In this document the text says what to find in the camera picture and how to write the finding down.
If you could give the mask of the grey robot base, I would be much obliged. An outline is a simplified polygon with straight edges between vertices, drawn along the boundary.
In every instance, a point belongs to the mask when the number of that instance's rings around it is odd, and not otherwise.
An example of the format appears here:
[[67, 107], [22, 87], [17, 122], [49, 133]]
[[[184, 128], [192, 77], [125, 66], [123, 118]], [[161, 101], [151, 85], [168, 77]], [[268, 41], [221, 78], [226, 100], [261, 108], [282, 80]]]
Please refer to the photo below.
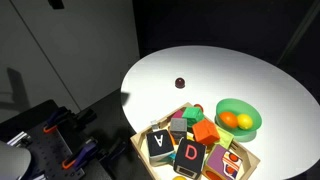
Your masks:
[[0, 180], [21, 180], [31, 163], [31, 153], [0, 141]]

